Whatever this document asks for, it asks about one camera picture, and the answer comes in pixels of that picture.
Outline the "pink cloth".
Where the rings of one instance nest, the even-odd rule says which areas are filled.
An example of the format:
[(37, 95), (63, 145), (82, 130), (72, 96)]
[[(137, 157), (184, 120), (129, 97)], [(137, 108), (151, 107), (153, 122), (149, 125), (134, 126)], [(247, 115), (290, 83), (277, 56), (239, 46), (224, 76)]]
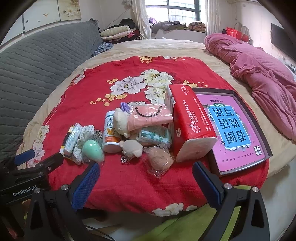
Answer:
[(164, 104), (145, 104), (132, 106), (127, 119), (127, 129), (137, 130), (148, 126), (173, 123), (173, 115)]

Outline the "cream plush bear purple dress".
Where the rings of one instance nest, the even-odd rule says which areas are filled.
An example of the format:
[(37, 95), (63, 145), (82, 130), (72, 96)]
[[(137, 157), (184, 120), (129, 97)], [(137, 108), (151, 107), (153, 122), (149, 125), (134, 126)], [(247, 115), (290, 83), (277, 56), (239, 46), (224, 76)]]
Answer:
[(116, 108), (113, 114), (113, 126), (115, 130), (125, 138), (130, 137), (128, 131), (128, 117), (130, 116), (130, 105), (126, 102), (121, 102), (120, 107)]

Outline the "black wall television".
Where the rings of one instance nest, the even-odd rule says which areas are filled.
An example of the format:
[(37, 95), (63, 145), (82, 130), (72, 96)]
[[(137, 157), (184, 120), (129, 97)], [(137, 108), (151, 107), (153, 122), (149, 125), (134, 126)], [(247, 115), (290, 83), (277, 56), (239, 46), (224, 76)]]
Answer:
[(295, 46), (286, 31), (271, 23), (271, 43), (295, 61)]

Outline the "grey tray with pink book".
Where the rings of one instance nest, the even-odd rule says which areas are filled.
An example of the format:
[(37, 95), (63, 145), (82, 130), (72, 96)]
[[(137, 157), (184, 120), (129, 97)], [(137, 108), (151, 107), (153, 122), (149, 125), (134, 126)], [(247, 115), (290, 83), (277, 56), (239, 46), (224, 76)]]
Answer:
[(193, 89), (217, 135), (210, 169), (223, 176), (256, 166), (273, 153), (255, 116), (234, 90)]

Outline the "green floral tissue pack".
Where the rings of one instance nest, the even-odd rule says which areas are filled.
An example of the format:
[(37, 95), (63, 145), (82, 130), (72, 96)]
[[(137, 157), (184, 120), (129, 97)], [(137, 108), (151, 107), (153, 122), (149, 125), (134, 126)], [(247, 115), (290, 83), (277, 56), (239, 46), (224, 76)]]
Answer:
[(141, 128), (137, 133), (137, 140), (151, 145), (163, 144), (168, 148), (172, 144), (169, 129), (161, 125)]

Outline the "white yellow packet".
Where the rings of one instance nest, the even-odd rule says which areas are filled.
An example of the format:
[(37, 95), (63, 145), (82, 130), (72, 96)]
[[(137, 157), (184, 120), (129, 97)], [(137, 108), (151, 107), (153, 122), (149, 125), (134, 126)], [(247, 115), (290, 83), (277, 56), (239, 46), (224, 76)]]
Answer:
[(83, 126), (81, 126), (79, 123), (70, 126), (60, 147), (60, 154), (62, 154), (64, 158), (71, 159), (74, 147), (77, 144), (82, 128)]

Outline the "white floral scrunchie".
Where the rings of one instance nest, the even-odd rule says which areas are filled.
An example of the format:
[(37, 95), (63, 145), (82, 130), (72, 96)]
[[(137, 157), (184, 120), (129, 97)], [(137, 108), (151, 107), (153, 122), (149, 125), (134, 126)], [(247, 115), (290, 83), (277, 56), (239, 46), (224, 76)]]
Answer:
[(74, 145), (72, 152), (72, 160), (75, 164), (81, 165), (83, 162), (82, 148), (87, 140), (94, 137), (95, 128), (93, 125), (83, 126), (82, 130), (78, 136), (78, 140)]

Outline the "white orange supplement bottle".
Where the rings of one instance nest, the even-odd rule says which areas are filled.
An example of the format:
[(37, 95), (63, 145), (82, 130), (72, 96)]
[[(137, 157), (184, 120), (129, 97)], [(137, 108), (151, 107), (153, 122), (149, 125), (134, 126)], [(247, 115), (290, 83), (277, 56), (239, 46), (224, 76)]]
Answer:
[(121, 135), (115, 130), (113, 124), (113, 115), (115, 111), (108, 111), (105, 115), (104, 130), (103, 130), (103, 143), (102, 149), (106, 153), (118, 153), (122, 148), (119, 142), (122, 140)]

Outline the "white curtain left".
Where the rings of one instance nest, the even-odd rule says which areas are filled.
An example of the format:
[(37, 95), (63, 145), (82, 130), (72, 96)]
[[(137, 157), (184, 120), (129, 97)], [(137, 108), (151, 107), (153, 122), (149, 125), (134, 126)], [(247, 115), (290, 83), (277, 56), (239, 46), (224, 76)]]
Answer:
[(145, 0), (132, 0), (132, 11), (139, 33), (144, 39), (151, 39), (151, 26), (146, 12)]

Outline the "peach sponge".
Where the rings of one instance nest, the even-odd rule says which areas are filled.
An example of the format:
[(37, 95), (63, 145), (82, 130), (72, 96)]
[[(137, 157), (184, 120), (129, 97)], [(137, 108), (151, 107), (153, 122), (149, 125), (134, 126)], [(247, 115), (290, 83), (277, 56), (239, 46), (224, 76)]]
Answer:
[(143, 149), (147, 156), (147, 171), (156, 178), (161, 178), (172, 166), (174, 159), (166, 145), (146, 147)]

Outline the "beige bed sheet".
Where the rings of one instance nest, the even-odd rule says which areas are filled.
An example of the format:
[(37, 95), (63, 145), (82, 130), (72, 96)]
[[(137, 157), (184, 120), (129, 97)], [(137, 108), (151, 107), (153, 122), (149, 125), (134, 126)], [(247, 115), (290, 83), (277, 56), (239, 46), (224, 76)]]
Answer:
[(280, 172), (295, 159), (295, 143), (278, 132), (252, 98), (250, 88), (230, 75), (230, 67), (226, 63), (211, 54), (202, 43), (169, 39), (137, 40), (119, 43), (112, 47), (111, 50), (90, 58), (79, 65), (51, 92), (33, 119), (28, 123), (23, 134), (23, 142), (16, 151), (17, 154), (32, 147), (45, 118), (56, 106), (62, 94), (66, 91), (72, 80), (80, 74), (81, 70), (92, 69), (106, 62), (123, 60), (132, 56), (193, 57), (202, 60), (214, 72), (225, 79), (253, 110), (273, 153), (273, 156), (269, 160), (267, 176), (271, 177)]

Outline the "mint green sponge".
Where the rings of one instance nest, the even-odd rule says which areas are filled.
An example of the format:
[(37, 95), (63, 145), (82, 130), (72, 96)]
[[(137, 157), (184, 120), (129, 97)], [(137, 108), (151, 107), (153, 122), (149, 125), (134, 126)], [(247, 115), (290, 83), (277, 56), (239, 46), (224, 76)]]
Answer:
[(103, 150), (95, 140), (87, 140), (82, 148), (83, 159), (101, 163), (104, 161)]

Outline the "pink quilted comforter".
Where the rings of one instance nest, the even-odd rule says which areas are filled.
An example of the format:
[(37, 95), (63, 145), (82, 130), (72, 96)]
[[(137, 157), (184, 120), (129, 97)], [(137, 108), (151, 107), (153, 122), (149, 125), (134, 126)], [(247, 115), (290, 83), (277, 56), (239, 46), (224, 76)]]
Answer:
[(231, 75), (251, 88), (251, 95), (274, 126), (295, 140), (295, 81), (278, 59), (226, 34), (204, 39), (206, 49), (230, 66)]

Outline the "cream plush bear pink dress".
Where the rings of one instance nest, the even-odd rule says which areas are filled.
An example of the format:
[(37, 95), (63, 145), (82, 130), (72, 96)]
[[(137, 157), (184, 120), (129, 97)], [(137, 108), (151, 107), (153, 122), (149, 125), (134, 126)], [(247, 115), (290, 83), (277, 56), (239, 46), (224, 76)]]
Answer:
[(137, 141), (136, 136), (131, 136), (128, 140), (121, 140), (119, 146), (122, 148), (121, 163), (126, 164), (133, 158), (140, 158), (143, 146)]

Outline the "leopard print scrunchie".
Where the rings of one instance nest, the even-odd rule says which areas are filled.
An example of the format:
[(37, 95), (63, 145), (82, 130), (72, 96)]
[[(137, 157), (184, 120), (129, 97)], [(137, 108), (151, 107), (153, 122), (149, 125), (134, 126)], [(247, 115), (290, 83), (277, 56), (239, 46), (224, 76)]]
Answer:
[(100, 130), (95, 130), (93, 135), (93, 140), (96, 141), (100, 146), (103, 143), (103, 133)]

